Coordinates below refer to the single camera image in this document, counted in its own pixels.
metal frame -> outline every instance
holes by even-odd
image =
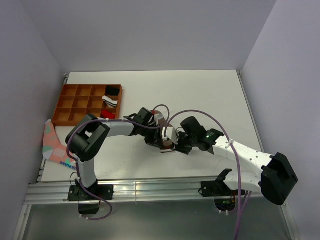
[[[100,180],[100,185],[114,185],[113,199],[110,203],[155,202],[201,200],[198,190],[202,181],[214,181],[217,177],[159,178],[138,180]],[[67,200],[70,182],[38,183],[30,185],[25,196],[25,205],[78,204]],[[97,200],[81,203],[98,203]]]
[[[244,89],[240,76],[237,71],[239,82],[248,106],[252,123],[259,141],[260,148],[264,152],[264,147],[257,129],[257,125],[252,114],[250,104]],[[64,83],[68,82],[69,74],[65,74]],[[31,184],[26,192],[24,204],[15,230],[13,240],[22,240],[28,223],[29,214],[32,205],[50,205],[50,204],[78,204],[79,202],[69,202],[67,200],[70,183],[41,182],[42,172],[46,161],[43,160],[39,171],[38,182]],[[159,179],[132,179],[132,180],[102,180],[99,184],[114,185],[113,199],[110,203],[125,202],[154,202],[154,201],[187,201],[187,200],[206,200],[207,197],[199,195],[202,181],[213,181],[216,176],[208,177],[185,177],[185,178],[159,178]],[[226,197],[215,197],[215,199],[224,199]],[[263,197],[262,194],[253,194],[252,197]],[[98,201],[82,201],[81,203],[97,203]],[[283,216],[288,226],[292,240],[301,240],[294,216],[287,202],[282,206]]]

red object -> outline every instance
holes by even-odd
[[[101,116],[104,118],[104,119],[115,119],[116,118],[116,115],[113,114],[112,112],[109,112],[105,109],[102,110],[101,112]]]

orange tray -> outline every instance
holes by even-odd
[[[102,97],[106,87],[119,88],[118,96],[108,96],[112,100],[118,100],[116,107],[108,107]],[[56,105],[52,123],[55,126],[76,126],[86,114],[94,114],[101,117],[101,111],[106,109],[119,118],[122,99],[122,86],[115,84],[65,84]]]

white tabletop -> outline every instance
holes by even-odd
[[[171,115],[187,109],[202,110],[220,121],[232,139],[261,151],[235,70],[72,72],[67,83],[121,84],[120,117],[137,113],[142,107],[152,110],[158,104],[166,104]],[[159,110],[167,116],[164,108]],[[219,130],[211,119],[198,113],[182,114],[171,124],[177,128],[189,116],[195,116],[207,130]],[[62,144],[66,145],[72,129],[55,128]],[[236,171],[237,165],[196,148],[189,155],[161,154],[158,148],[146,145],[142,136],[107,138],[95,158],[95,173],[101,180],[217,176],[226,168]],[[72,172],[47,160],[42,181],[67,181]]]

white wall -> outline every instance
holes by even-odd
[[[242,69],[276,0],[20,0],[65,72]]]
[[[289,196],[304,240],[320,236],[320,1],[278,0],[242,79],[267,152],[299,179]]]
[[[63,75],[18,0],[0,1],[0,238],[16,229]]]

